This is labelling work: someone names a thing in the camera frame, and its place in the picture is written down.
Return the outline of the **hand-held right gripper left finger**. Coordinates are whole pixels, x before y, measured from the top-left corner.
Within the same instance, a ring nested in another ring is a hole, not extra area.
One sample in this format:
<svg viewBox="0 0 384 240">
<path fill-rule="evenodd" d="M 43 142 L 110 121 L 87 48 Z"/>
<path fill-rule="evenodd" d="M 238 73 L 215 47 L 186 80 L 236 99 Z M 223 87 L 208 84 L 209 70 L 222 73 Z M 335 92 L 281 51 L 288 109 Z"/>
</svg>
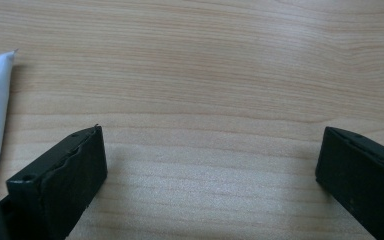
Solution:
<svg viewBox="0 0 384 240">
<path fill-rule="evenodd" d="M 102 128 L 70 134 L 6 181 L 15 240 L 65 240 L 107 177 Z"/>
</svg>

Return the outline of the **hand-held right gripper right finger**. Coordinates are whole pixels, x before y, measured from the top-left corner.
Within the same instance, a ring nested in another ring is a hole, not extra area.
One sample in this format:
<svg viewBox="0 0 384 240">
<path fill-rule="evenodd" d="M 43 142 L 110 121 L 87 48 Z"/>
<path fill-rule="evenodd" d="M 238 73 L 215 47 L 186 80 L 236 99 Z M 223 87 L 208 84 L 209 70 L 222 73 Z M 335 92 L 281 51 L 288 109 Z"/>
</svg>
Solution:
<svg viewBox="0 0 384 240">
<path fill-rule="evenodd" d="M 316 181 L 373 237 L 384 240 L 384 146 L 360 134 L 327 127 Z"/>
</svg>

